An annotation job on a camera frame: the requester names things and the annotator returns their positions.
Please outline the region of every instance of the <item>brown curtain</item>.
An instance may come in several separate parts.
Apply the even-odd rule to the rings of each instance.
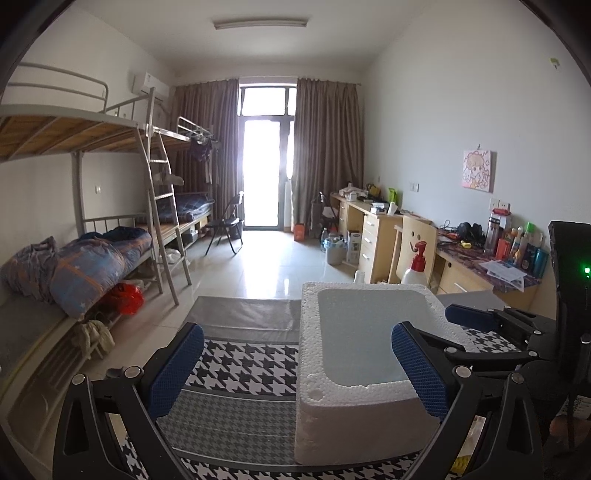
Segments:
[[[184,179],[180,192],[210,192],[216,201],[215,218],[221,218],[226,204],[242,190],[242,165],[238,158],[238,79],[197,83],[177,87],[171,111],[172,129],[177,117],[183,116],[208,129],[220,143],[212,152],[212,184],[205,182],[205,162],[198,162],[189,153],[172,155],[171,168]]]
[[[308,225],[319,191],[330,194],[363,182],[363,138],[357,88],[299,79],[292,179],[294,222]]]

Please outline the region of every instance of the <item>paper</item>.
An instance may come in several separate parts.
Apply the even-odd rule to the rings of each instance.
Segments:
[[[479,266],[486,268],[487,275],[498,278],[517,288],[519,291],[525,290],[523,279],[527,276],[527,273],[519,270],[519,268],[510,267],[500,260],[484,262]]]

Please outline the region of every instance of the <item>window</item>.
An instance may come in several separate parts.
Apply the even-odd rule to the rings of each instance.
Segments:
[[[238,101],[245,226],[282,230],[293,175],[296,88],[242,86]]]
[[[245,88],[242,116],[285,115],[285,89]]]

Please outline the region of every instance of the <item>bed ladder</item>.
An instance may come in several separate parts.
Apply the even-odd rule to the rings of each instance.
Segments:
[[[158,140],[158,149],[160,151],[161,159],[151,158],[152,136],[156,136],[156,138]],[[147,221],[148,221],[148,231],[152,235],[152,248],[153,248],[153,252],[154,252],[154,261],[156,263],[156,268],[155,268],[156,272],[155,273],[156,273],[156,280],[158,283],[158,289],[159,289],[160,293],[163,292],[162,275],[160,272],[160,267],[163,267],[164,274],[166,275],[166,280],[168,282],[168,286],[170,287],[170,293],[173,295],[174,304],[178,306],[179,302],[178,302],[177,292],[174,289],[173,276],[171,273],[172,270],[174,270],[180,264],[183,264],[185,277],[187,277],[187,284],[191,285],[192,281],[191,281],[191,274],[189,272],[189,263],[187,262],[187,256],[186,256],[186,252],[184,249],[183,240],[181,238],[181,230],[180,230],[180,225],[178,222],[177,203],[174,198],[174,187],[172,185],[163,185],[163,187],[166,189],[166,192],[156,195],[156,192],[154,190],[154,182],[152,180],[152,170],[151,170],[151,165],[161,164],[162,166],[164,166],[164,171],[168,174],[171,174],[172,170],[170,168],[170,160],[168,159],[168,154],[166,153],[166,148],[164,146],[164,141],[162,140],[162,135],[159,132],[156,134],[153,134],[151,128],[147,129],[145,135],[143,136],[144,141],[142,141],[142,134],[140,133],[139,129],[137,129],[135,131],[135,139],[136,139],[136,142],[138,143],[138,149],[144,157],[145,164],[146,164],[146,175],[148,177],[146,179],[146,184],[148,187]],[[158,214],[157,200],[164,199],[164,198],[170,199],[170,208],[171,208],[171,212],[173,214],[174,230],[175,230],[176,238],[177,238],[177,245],[178,245],[177,248],[178,248],[179,253],[181,254],[181,258],[173,265],[169,265],[168,261],[166,260],[165,246],[164,246],[164,241],[162,238],[162,230],[160,227],[160,216]],[[153,240],[154,233],[156,234],[157,246],[156,246],[156,242],[154,242],[154,240]]]

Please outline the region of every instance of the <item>wooden desk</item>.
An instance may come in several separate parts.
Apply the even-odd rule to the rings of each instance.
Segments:
[[[540,285],[540,280],[528,275],[524,278],[524,291],[486,275],[478,265],[492,257],[477,249],[463,249],[458,244],[442,244],[437,248],[433,270],[439,281],[437,293],[463,293],[467,291],[492,291],[505,304],[528,310]]]
[[[330,196],[332,206],[339,212],[339,232],[347,237],[348,232],[360,232],[361,250],[358,270],[365,272],[366,283],[387,280],[396,243],[396,226],[402,227],[404,215],[371,213],[371,205],[350,202],[337,194]],[[417,217],[425,223],[430,220]]]

